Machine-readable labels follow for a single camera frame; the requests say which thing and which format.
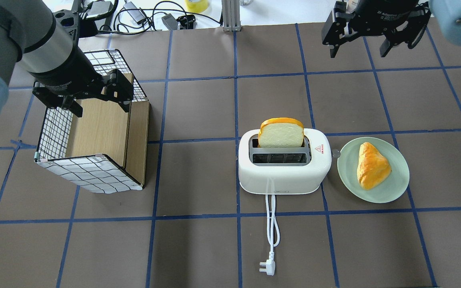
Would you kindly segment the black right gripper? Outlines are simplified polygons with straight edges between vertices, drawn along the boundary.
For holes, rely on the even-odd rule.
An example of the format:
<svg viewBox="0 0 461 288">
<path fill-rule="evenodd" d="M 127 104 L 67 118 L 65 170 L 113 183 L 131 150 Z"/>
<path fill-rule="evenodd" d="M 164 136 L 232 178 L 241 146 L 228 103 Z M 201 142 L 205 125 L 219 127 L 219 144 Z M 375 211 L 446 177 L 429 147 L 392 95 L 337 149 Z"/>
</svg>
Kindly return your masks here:
<svg viewBox="0 0 461 288">
<path fill-rule="evenodd" d="M 415 47 L 431 16 L 429 3 L 417 0 L 358 0 L 351 12 L 348 4 L 336 1 L 321 31 L 322 44 L 329 45 L 331 58 L 342 44 L 362 36 L 385 36 L 380 57 L 402 43 Z"/>
</svg>

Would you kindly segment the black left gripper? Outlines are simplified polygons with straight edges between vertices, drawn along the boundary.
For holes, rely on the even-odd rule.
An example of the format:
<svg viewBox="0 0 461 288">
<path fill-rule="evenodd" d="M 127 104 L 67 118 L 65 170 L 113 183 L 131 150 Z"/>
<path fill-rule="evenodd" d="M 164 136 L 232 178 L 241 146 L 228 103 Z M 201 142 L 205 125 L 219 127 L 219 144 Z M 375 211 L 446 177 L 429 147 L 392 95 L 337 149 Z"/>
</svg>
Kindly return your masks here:
<svg viewBox="0 0 461 288">
<path fill-rule="evenodd" d="M 118 69 L 101 75 L 95 70 L 68 73 L 33 73 L 33 95 L 48 109 L 62 108 L 82 117 L 83 108 L 76 100 L 98 99 L 118 103 L 130 113 L 134 98 L 133 83 Z"/>
</svg>

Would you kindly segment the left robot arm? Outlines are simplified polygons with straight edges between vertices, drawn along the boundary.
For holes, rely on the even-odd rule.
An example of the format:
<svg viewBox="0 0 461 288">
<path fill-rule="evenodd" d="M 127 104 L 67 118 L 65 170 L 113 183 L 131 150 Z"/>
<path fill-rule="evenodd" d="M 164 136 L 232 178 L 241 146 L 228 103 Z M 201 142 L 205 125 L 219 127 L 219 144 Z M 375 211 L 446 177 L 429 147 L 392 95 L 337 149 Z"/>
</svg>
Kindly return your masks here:
<svg viewBox="0 0 461 288">
<path fill-rule="evenodd" d="M 82 117 L 77 100 L 95 98 L 129 112 L 133 83 L 117 69 L 97 73 L 78 46 L 99 34 L 95 22 L 112 13 L 88 17 L 80 0 L 57 12 L 41 0 L 0 0 L 0 113 L 16 64 L 35 78 L 32 92 L 48 109 Z"/>
</svg>

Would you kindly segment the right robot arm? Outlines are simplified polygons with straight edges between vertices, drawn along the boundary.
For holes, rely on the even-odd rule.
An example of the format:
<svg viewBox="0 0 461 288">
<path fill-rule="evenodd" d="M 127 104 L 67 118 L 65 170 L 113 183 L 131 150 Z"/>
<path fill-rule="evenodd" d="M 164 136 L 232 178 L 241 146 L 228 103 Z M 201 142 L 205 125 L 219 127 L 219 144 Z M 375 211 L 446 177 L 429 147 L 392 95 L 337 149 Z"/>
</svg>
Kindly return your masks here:
<svg viewBox="0 0 461 288">
<path fill-rule="evenodd" d="M 392 48 L 406 44 L 413 49 L 434 16 L 448 42 L 461 46 L 461 0 L 338 0 L 322 28 L 322 44 L 335 57 L 340 46 L 360 37 L 384 36 L 379 47 L 381 57 Z"/>
</svg>

